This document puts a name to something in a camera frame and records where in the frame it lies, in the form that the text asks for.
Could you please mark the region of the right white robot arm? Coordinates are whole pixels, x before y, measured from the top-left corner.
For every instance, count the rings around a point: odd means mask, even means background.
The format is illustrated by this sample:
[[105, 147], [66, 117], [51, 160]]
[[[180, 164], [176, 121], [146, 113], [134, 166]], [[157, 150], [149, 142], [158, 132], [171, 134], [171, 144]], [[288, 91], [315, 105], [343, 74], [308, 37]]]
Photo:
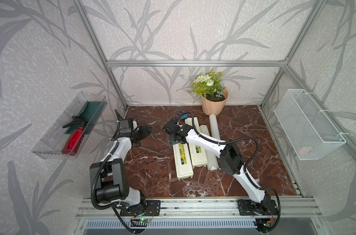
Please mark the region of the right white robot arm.
[[[260, 187], [256, 181], [251, 178], [247, 170], [247, 165], [257, 155], [260, 149], [260, 145], [255, 138], [243, 137], [226, 142], [203, 134], [188, 124], [179, 126], [174, 120], [167, 122], [163, 130], [168, 134], [167, 139], [170, 145], [193, 144], [214, 154], [219, 158], [220, 169], [225, 174], [233, 176], [240, 183], [256, 207], [260, 207], [264, 210], [268, 207], [271, 196], [266, 192], [266, 189]], [[236, 144], [242, 140], [252, 140], [256, 144], [256, 150], [247, 162], [243, 162], [242, 154]]]

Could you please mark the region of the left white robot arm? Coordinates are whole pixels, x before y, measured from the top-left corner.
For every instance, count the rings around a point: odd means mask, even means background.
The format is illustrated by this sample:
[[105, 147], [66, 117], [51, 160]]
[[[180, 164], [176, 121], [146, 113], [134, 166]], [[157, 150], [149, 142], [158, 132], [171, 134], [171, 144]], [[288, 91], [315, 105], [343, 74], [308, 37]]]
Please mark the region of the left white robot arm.
[[141, 191], [129, 186], [124, 160], [134, 144], [139, 144], [152, 133], [152, 128], [139, 126], [132, 118], [119, 119], [117, 123], [108, 153], [89, 168], [90, 198], [98, 210], [113, 207], [139, 213], [147, 209], [146, 199]]

